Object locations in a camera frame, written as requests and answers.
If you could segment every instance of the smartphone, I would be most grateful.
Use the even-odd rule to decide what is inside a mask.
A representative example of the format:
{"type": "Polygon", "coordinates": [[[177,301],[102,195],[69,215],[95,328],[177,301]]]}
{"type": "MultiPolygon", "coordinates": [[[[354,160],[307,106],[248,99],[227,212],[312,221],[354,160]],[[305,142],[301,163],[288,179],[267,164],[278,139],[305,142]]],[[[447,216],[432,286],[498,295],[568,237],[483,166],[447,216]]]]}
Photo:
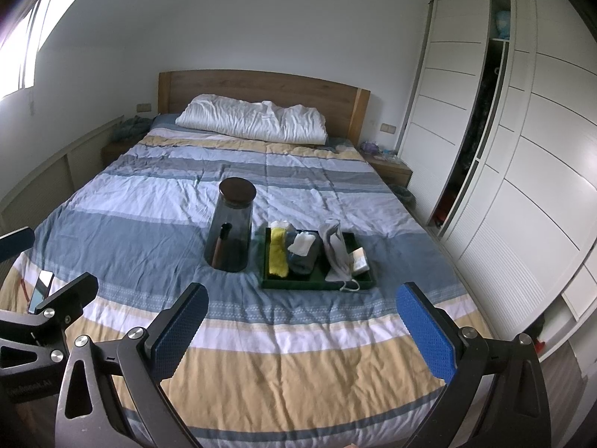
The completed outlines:
{"type": "Polygon", "coordinates": [[[31,295],[31,301],[29,302],[29,313],[34,314],[35,307],[48,297],[53,279],[54,273],[51,271],[42,271],[40,273],[40,277],[35,284],[34,293],[31,295]]]}

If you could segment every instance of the cylindrical container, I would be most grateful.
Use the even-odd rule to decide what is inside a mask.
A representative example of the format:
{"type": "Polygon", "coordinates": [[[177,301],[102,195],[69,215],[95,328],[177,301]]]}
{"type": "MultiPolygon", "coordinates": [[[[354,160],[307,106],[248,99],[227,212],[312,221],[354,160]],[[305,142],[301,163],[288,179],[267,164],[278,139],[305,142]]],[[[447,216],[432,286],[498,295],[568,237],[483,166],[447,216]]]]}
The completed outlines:
{"type": "Polygon", "coordinates": [[[239,177],[220,182],[220,194],[205,244],[205,261],[215,269],[237,272],[247,267],[255,186],[239,177]]]}

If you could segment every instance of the bedside table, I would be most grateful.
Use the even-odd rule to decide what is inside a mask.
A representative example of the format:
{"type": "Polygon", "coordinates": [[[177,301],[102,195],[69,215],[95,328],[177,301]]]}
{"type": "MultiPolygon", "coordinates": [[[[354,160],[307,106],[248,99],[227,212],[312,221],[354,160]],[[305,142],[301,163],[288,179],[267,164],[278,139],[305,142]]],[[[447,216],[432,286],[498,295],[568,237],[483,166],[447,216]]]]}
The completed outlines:
{"type": "Polygon", "coordinates": [[[103,163],[104,168],[114,162],[119,156],[124,155],[143,138],[144,136],[130,140],[113,141],[104,146],[101,149],[101,162],[103,163]]]}
{"type": "Polygon", "coordinates": [[[412,170],[402,162],[386,162],[385,160],[380,160],[371,155],[363,155],[363,158],[375,169],[381,179],[388,185],[401,185],[402,187],[406,187],[413,174],[412,170]]]}

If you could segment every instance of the dark wooden lid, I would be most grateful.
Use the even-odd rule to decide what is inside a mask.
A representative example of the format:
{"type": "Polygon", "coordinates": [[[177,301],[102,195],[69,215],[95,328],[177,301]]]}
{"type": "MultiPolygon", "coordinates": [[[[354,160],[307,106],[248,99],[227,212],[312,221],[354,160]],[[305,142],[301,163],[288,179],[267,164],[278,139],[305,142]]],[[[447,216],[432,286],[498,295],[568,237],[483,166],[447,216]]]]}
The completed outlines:
{"type": "Polygon", "coordinates": [[[228,202],[249,205],[257,195],[257,189],[244,178],[229,177],[220,182],[220,193],[228,202]]]}

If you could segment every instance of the bed sheet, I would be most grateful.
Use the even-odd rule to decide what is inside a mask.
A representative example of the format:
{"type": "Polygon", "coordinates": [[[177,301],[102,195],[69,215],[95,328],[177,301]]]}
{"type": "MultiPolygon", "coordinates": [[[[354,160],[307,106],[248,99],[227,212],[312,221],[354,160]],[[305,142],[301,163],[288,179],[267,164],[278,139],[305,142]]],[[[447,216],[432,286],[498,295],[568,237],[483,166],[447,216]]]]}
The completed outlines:
{"type": "MultiPolygon", "coordinates": [[[[344,140],[295,146],[157,125],[36,230],[0,290],[0,308],[26,310],[41,269],[53,290],[83,272],[97,299],[68,329],[95,341],[147,326],[186,286],[210,307],[174,377],[162,387],[204,447],[378,446],[407,438],[439,395],[396,313],[414,281],[459,326],[489,336],[477,307],[433,240],[344,140]],[[244,272],[216,271],[203,248],[219,182],[255,184],[244,272]],[[265,227],[317,229],[338,218],[365,248],[371,290],[264,290],[265,227]]],[[[133,426],[134,405],[117,385],[133,426]]]]}

